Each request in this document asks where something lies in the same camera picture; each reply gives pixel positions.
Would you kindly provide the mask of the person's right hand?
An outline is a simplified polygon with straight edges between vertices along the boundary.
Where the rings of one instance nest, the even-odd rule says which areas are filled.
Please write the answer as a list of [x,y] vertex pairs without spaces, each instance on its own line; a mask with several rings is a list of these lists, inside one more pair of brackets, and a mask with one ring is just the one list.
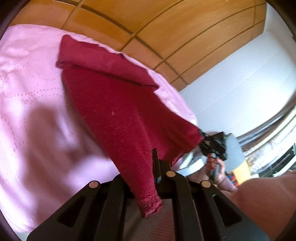
[[196,183],[212,180],[220,191],[234,193],[237,190],[237,187],[225,175],[224,162],[215,154],[208,154],[206,164],[199,171],[188,176],[188,179]]

